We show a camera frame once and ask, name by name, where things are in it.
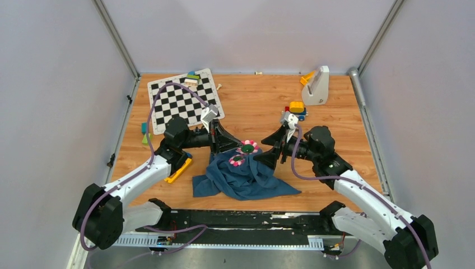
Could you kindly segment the pink white flower brooch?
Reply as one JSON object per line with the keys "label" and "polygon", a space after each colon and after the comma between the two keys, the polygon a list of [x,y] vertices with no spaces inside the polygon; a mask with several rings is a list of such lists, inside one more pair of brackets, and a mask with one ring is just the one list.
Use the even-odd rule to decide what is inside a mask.
{"label": "pink white flower brooch", "polygon": [[258,144],[253,140],[244,140],[241,145],[236,149],[240,154],[249,155],[257,153],[259,150]]}

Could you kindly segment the blue garment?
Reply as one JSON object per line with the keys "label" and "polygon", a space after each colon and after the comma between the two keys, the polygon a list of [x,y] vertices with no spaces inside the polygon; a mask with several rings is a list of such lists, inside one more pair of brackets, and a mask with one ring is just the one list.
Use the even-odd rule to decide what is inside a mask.
{"label": "blue garment", "polygon": [[244,155],[241,166],[232,166],[229,159],[240,155],[230,150],[209,157],[205,173],[192,178],[193,197],[210,197],[223,193],[239,201],[262,200],[300,194],[301,191],[274,176],[274,170]]}

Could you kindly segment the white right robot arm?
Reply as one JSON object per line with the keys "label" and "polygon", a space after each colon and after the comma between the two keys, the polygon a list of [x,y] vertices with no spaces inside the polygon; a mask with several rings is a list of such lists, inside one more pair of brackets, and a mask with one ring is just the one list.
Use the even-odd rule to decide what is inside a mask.
{"label": "white right robot arm", "polygon": [[425,215],[414,216],[375,190],[335,150],[335,140],[327,126],[303,133],[299,125],[281,126],[262,140],[270,150],[255,160],[275,169],[289,157],[294,175],[309,180],[295,169],[295,160],[312,162],[312,180],[326,184],[363,211],[360,215],[334,201],[323,209],[322,231],[349,233],[384,255],[391,268],[431,268],[439,254],[434,223]]}

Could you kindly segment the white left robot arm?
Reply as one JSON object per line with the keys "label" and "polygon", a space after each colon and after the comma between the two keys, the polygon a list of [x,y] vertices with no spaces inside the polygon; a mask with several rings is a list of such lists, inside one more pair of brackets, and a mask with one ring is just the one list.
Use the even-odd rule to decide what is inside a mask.
{"label": "white left robot arm", "polygon": [[158,149],[151,151],[144,164],[112,183],[92,183],[86,187],[72,221],[83,249],[107,249],[124,232],[147,225],[166,231],[172,218],[161,201],[152,199],[133,207],[130,203],[157,182],[175,174],[188,158],[185,149],[209,147],[212,154],[218,154],[241,145],[218,119],[194,130],[181,117],[171,119]]}

